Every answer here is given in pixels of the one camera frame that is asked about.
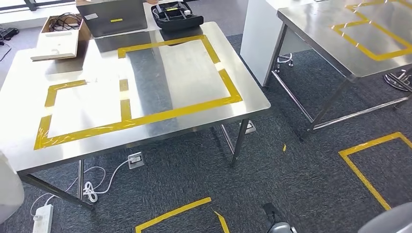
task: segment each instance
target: metal table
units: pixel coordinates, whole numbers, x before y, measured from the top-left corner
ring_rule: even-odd
[[[301,112],[310,121],[307,132],[350,119],[374,110],[395,105],[411,95],[380,104],[347,116],[321,123],[335,100],[360,78],[381,78],[382,74],[408,69],[412,64],[412,4],[406,0],[329,0],[296,7],[279,9],[277,16],[283,21],[279,37],[267,72],[264,86],[273,75]],[[274,72],[286,31],[296,33],[337,71],[346,77],[315,118]]]
[[[81,200],[88,156],[248,118],[270,103],[216,23],[79,42],[77,58],[32,62],[19,51],[0,91],[0,148],[21,179]],[[78,198],[30,173],[79,162]]]

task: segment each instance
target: floor outlet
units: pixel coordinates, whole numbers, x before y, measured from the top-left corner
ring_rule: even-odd
[[[46,205],[38,208],[36,216],[40,216],[40,218],[34,221],[33,233],[50,233],[52,229],[53,206]]]
[[[251,120],[249,120],[249,122],[247,123],[247,128],[246,128],[245,134],[252,133],[254,131],[256,131],[255,125],[252,123]]]
[[[127,160],[129,161],[129,169],[133,169],[144,165],[142,152],[127,156]]]

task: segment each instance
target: yellow tape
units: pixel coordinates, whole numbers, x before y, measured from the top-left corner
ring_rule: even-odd
[[[403,4],[404,6],[412,9],[412,5],[407,3],[404,0],[389,0],[389,1],[388,0],[376,0],[376,1],[372,1],[372,2],[363,2],[361,4],[347,5],[347,6],[345,6],[345,8],[352,11],[354,14],[356,14],[362,20],[361,21],[344,23],[344,24],[333,25],[331,28],[332,28],[333,31],[335,31],[337,34],[339,34],[341,37],[346,39],[349,43],[351,43],[353,46],[358,48],[365,55],[367,55],[369,58],[371,58],[375,61],[383,61],[383,60],[391,59],[391,58],[394,58],[394,57],[399,57],[399,56],[410,54],[410,53],[412,53],[412,45],[408,41],[406,41],[403,38],[397,36],[396,34],[392,33],[391,31],[385,29],[384,27],[380,26],[379,24],[369,20],[365,15],[363,15],[362,13],[360,13],[358,11],[359,7],[383,4],[383,3],[386,3],[386,2],[395,2],[395,1],[398,1],[401,4]],[[348,36],[347,34],[345,34],[341,31],[342,28],[348,28],[348,27],[357,26],[357,25],[361,25],[361,24],[371,24],[372,26],[374,26],[378,30],[382,31],[384,34],[388,35],[390,38],[392,38],[396,42],[402,44],[406,48],[402,49],[402,50],[393,51],[393,52],[383,53],[383,54],[375,54],[375,53],[371,52],[369,49],[367,49],[364,45],[360,44],[359,42],[357,42],[356,40],[354,40],[353,38],[351,38],[350,36]]]
[[[186,38],[180,38],[175,40],[169,40],[164,42],[152,43],[152,44],[145,44],[145,45],[137,45],[131,46],[126,48],[118,49],[118,56],[119,58],[124,58],[126,56],[126,52],[135,51],[135,50],[142,50],[142,49],[149,49],[157,46],[164,46],[164,45],[174,45],[179,43],[185,43],[193,40],[201,40],[203,45],[208,52],[212,62],[214,64],[220,63],[220,59],[218,58],[215,50],[213,49],[211,43],[207,39],[205,35],[197,35],[191,36]],[[179,117],[187,114],[193,114],[199,111],[204,111],[207,109],[220,107],[226,104],[236,103],[242,101],[240,93],[236,89],[235,85],[233,84],[232,80],[230,79],[229,75],[227,74],[225,69],[218,70],[219,75],[226,86],[230,97],[221,98],[217,100],[211,100],[203,103],[194,104],[187,107],[182,107],[178,109],[172,109],[161,113],[155,113],[152,115],[147,115],[139,118],[132,119],[132,114],[130,110],[130,100],[128,98],[128,82],[127,80],[120,80],[120,112],[121,112],[121,122],[116,122],[108,125],[103,125],[91,129],[81,130],[73,133],[67,133],[64,135],[59,135],[55,137],[48,138],[48,133],[50,130],[50,121],[52,120],[52,116],[47,116],[47,118],[42,118],[40,120],[40,125],[36,137],[36,142],[34,144],[34,150],[38,150],[41,148],[46,148],[70,141],[75,141],[87,137],[92,137],[104,133],[110,133],[118,130],[129,129],[132,127],[136,127],[139,125],[150,124],[157,121],[162,121],[174,117]],[[79,85],[86,84],[85,80],[81,81],[74,81],[70,83],[63,83],[55,86],[51,86],[49,88],[48,95],[46,97],[46,104],[45,107],[52,107],[54,106],[55,98],[57,95],[57,90],[75,87]]]
[[[223,232],[224,233],[230,233],[229,228],[227,227],[227,224],[226,224],[226,221],[225,221],[224,217],[222,215],[220,215],[218,212],[216,212],[216,211],[214,211],[214,212],[219,217],[219,221],[220,221],[220,224],[222,226]]]
[[[356,165],[349,159],[349,155],[359,152],[361,150],[367,149],[369,147],[376,146],[381,143],[388,142],[390,140],[400,138],[404,141],[411,149],[412,149],[412,142],[408,140],[401,132],[392,133],[390,135],[359,144],[352,148],[342,150],[339,152],[339,155],[345,160],[348,166],[352,169],[352,171],[359,177],[360,181],[366,186],[366,188],[372,193],[372,195],[378,200],[378,202],[385,208],[385,210],[389,210],[391,207],[382,197],[382,195],[373,187],[373,185],[368,181],[368,179],[362,174],[362,172],[356,167]]]
[[[150,221],[147,221],[147,222],[145,222],[145,223],[143,223],[143,224],[138,225],[138,226],[135,228],[136,233],[141,233],[141,231],[142,231],[143,229],[146,229],[146,228],[148,228],[148,227],[150,227],[150,226],[153,226],[153,225],[155,225],[155,224],[157,224],[157,223],[159,223],[159,222],[161,222],[161,221],[163,221],[163,220],[165,220],[165,219],[168,219],[168,218],[170,218],[170,217],[172,217],[172,216],[178,215],[178,214],[180,214],[180,213],[182,213],[182,212],[185,212],[185,211],[187,211],[187,210],[193,209],[193,208],[195,208],[195,207],[197,207],[197,206],[206,204],[206,203],[211,202],[211,201],[212,201],[211,198],[204,198],[204,199],[201,199],[201,200],[192,202],[192,203],[190,203],[190,204],[187,204],[187,205],[185,205],[185,206],[182,206],[182,207],[180,207],[180,208],[177,208],[177,209],[175,209],[175,210],[173,210],[173,211],[167,212],[167,213],[165,213],[165,214],[163,214],[163,215],[160,215],[159,217],[156,217],[156,218],[154,218],[154,219],[152,219],[152,220],[150,220]]]
[[[373,185],[368,181],[368,179],[362,174],[361,171],[355,166],[355,164],[349,159],[349,157],[342,155],[340,152],[339,154],[345,160],[345,162],[349,165],[352,171],[359,177],[360,181],[366,186],[367,189],[372,193],[372,195],[379,201],[379,203],[385,208],[385,210],[390,210],[389,204],[383,199],[383,197],[379,194],[379,192],[373,187]]]
[[[124,47],[124,48],[119,48],[118,49],[118,57],[119,58],[125,58],[127,52],[151,49],[151,48],[165,46],[165,45],[175,45],[175,44],[189,42],[189,41],[192,41],[192,40],[201,40],[204,37],[206,37],[206,36],[205,35],[196,35],[196,36],[184,37],[184,38],[179,38],[179,39],[174,39],[174,40],[167,40],[167,41],[162,41],[162,42],[156,42],[156,43],[150,43],[150,44],[144,44],[144,45],[134,45],[134,46]]]
[[[128,93],[129,83],[127,82],[127,79],[120,80],[119,83],[120,94]],[[122,121],[132,119],[132,111],[130,110],[130,99],[128,97],[126,99],[120,98],[120,114]]]
[[[112,19],[110,22],[114,23],[114,22],[120,22],[123,21],[122,18],[117,18],[117,19]]]

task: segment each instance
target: white power strip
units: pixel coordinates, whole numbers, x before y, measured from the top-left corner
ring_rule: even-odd
[[[33,233],[50,233],[52,229],[53,206],[46,205],[36,210],[39,219],[34,221]]]

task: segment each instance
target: white cord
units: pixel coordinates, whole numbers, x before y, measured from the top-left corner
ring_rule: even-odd
[[[123,166],[124,164],[126,164],[128,161],[129,161],[129,160],[124,161],[122,164],[120,164],[120,165],[115,169],[115,171],[113,172],[112,177],[110,178],[109,186],[108,186],[107,189],[106,189],[105,191],[103,191],[103,192],[96,192],[96,191],[94,191],[94,189],[98,188],[98,187],[103,183],[103,181],[104,181],[104,179],[105,179],[105,177],[106,177],[106,170],[105,170],[104,168],[100,167],[100,166],[94,166],[94,167],[91,167],[91,168],[87,169],[86,171],[84,171],[83,174],[86,173],[86,172],[88,172],[88,171],[90,171],[90,170],[92,170],[92,169],[94,169],[94,168],[100,168],[100,169],[103,170],[103,178],[102,178],[102,181],[100,181],[100,183],[99,183],[95,188],[93,188],[93,185],[91,184],[91,182],[89,182],[89,181],[86,182],[86,183],[85,183],[85,188],[83,189],[83,195],[84,195],[84,196],[87,196],[92,203],[97,202],[97,194],[103,194],[103,193],[107,193],[107,192],[109,191],[110,186],[112,185],[112,181],[113,181],[113,178],[115,177],[116,172],[118,171],[118,169],[119,169],[121,166]],[[65,192],[69,191],[69,190],[73,187],[73,185],[76,183],[77,179],[78,179],[78,178],[76,178],[76,179],[73,181],[73,183],[71,183],[71,185],[65,190]],[[33,213],[32,213],[32,211],[33,211],[33,206],[34,206],[34,204],[35,204],[40,198],[42,198],[43,196],[45,196],[45,195],[47,195],[47,194],[50,194],[51,197],[49,197],[49,198],[47,199],[47,201],[46,201],[46,203],[44,204],[44,206],[48,205],[49,201],[50,201],[52,198],[57,197],[57,196],[55,196],[55,195],[52,195],[51,193],[45,193],[45,194],[41,195],[40,197],[38,197],[38,198],[33,202],[32,206],[30,207],[30,215],[33,216],[33,220],[34,220],[34,221],[40,220],[40,219],[41,219],[41,216],[33,215]]]
[[[154,8],[154,9],[152,10],[153,14],[155,14],[155,15],[157,16],[157,18],[160,18],[159,15],[158,15],[157,13],[155,13],[155,10],[156,10],[156,12],[157,12],[157,9]]]

